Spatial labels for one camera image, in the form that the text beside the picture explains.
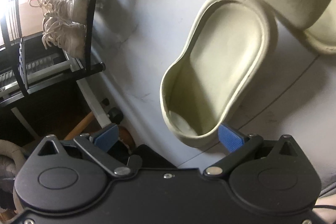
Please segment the yellow wooden leg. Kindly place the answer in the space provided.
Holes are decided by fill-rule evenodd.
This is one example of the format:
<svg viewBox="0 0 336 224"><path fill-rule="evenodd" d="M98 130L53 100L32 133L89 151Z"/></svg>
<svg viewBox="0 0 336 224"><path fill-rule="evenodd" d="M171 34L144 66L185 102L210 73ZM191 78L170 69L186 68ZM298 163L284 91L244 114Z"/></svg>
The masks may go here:
<svg viewBox="0 0 336 224"><path fill-rule="evenodd" d="M95 116L93 112L87 114L75 127L74 129L66 135L64 140L72 140L76 136L80 135L90 124L94 121Z"/></svg>

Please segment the brown fur-lined slipper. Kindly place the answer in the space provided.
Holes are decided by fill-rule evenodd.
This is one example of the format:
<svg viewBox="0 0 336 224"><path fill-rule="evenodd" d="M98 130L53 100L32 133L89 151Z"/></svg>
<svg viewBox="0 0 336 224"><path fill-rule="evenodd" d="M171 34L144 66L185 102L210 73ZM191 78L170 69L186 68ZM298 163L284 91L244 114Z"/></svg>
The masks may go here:
<svg viewBox="0 0 336 224"><path fill-rule="evenodd" d="M126 145L130 152L136 149L136 144L130 132L124 126L118 126L119 139Z"/></svg>

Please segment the white rolling stand base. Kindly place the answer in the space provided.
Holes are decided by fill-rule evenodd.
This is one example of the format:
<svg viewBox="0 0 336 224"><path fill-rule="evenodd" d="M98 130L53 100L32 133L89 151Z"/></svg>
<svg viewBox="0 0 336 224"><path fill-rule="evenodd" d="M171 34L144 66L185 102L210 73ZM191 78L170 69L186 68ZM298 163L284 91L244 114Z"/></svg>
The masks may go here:
<svg viewBox="0 0 336 224"><path fill-rule="evenodd" d="M101 128L104 128L111 123L119 125L122 122L122 111L116 107L112 107L108 98L103 98L102 100L99 100L92 91L86 79L78 80L77 85L94 118L101 126Z"/></svg>

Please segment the beige laced sneaker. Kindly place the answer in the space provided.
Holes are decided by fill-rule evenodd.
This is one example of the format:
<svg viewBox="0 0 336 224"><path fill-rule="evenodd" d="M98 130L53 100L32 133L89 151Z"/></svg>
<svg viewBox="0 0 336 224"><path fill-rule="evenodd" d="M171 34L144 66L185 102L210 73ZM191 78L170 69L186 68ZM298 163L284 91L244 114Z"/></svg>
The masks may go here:
<svg viewBox="0 0 336 224"><path fill-rule="evenodd" d="M71 57L83 59L85 57L86 29L83 24L66 22L57 17L43 19L42 43L48 47L58 47L66 51Z"/></svg>
<svg viewBox="0 0 336 224"><path fill-rule="evenodd" d="M30 0L33 8L41 8L45 18L57 17L66 22L86 25L89 0Z"/></svg>

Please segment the black metal shoe rack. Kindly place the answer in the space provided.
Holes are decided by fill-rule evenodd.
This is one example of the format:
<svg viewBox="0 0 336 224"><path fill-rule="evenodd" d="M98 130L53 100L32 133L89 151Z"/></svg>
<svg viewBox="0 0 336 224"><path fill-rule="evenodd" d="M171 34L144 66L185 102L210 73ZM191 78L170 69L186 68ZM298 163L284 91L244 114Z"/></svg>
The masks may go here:
<svg viewBox="0 0 336 224"><path fill-rule="evenodd" d="M1 32L7 59L10 62L11 69L17 81L19 93L14 94L8 99L4 99L1 102L1 110L16 107L33 94L46 92L51 87L56 87L60 83L84 79L105 70L104 63L91 64L92 29L97 0L89 0L85 36L85 59L79 61L79 64L83 67L71 73L52 71L50 76L43 75L42 79L38 80L36 84L30 85L26 73L25 39L22 37L18 0L8 1L8 4L3 4L4 10L1 12Z"/></svg>

